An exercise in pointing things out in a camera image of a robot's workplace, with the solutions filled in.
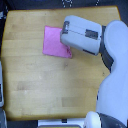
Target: pink sponge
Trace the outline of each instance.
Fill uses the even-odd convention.
[[[72,53],[69,46],[60,42],[61,28],[45,26],[43,54],[71,58]]]

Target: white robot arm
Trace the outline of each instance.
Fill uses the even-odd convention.
[[[63,44],[97,55],[102,54],[110,75],[101,83],[96,112],[86,116],[86,128],[126,128],[128,120],[128,27],[112,21],[107,27],[86,19],[67,16],[60,40]]]

